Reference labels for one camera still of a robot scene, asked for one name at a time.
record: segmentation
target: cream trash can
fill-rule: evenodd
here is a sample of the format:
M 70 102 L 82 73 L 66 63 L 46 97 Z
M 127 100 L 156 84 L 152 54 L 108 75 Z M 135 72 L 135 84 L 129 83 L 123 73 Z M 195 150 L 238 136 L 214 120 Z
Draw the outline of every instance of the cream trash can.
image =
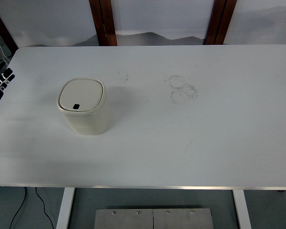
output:
M 104 84 L 96 79 L 73 79 L 61 89 L 57 106 L 69 126 L 81 135 L 99 135 L 110 123 Z

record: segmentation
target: gray floor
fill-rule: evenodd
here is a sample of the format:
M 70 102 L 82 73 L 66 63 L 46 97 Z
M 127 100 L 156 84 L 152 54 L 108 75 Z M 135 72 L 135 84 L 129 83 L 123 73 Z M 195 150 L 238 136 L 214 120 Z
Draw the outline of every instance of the gray floor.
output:
M 35 189 L 27 190 L 12 228 L 50 229 L 51 223 Z M 55 227 L 63 188 L 39 187 L 38 193 Z M 0 229 L 9 228 L 23 197 L 23 187 L 0 187 Z M 286 191 L 247 190 L 245 197 L 252 229 L 286 229 Z M 92 229 L 96 209 L 111 208 L 210 208 L 215 229 L 239 228 L 233 194 L 229 190 L 77 188 L 69 229 Z
M 252 229 L 286 229 L 286 191 L 245 191 Z
M 92 229 L 96 209 L 112 208 L 210 208 L 215 229 L 237 229 L 230 190 L 87 189 L 77 188 L 70 229 Z
M 56 226 L 61 207 L 63 188 L 37 188 L 45 203 L 46 213 Z M 0 229 L 8 229 L 24 198 L 23 187 L 0 187 Z M 35 188 L 27 188 L 25 202 L 13 221 L 13 229 L 50 229 L 51 222 L 43 212 L 43 203 Z

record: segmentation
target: table top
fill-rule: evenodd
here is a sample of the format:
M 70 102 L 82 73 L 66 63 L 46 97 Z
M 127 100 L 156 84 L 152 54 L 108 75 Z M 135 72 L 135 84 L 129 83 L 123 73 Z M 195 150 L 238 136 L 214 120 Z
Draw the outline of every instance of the table top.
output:
M 30 47 L 0 102 L 0 186 L 286 189 L 286 45 Z M 112 122 L 73 132 L 62 86 L 96 78 Z

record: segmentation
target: stain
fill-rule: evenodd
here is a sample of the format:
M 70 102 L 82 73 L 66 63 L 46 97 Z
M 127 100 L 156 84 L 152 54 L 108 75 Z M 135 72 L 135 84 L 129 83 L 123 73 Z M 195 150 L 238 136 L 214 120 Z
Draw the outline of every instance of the stain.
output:
M 125 70 L 119 69 L 118 75 L 120 75 L 120 81 L 122 83 L 129 82 L 129 74 Z
M 187 145 L 186 145 L 186 148 L 185 148 L 185 153 L 188 151 L 189 147 L 190 147 L 190 144 L 195 140 L 195 138 L 193 138 Z
M 168 83 L 173 90 L 171 98 L 175 104 L 184 104 L 189 100 L 194 100 L 198 96 L 195 87 L 188 84 L 186 80 L 179 75 L 171 76 Z

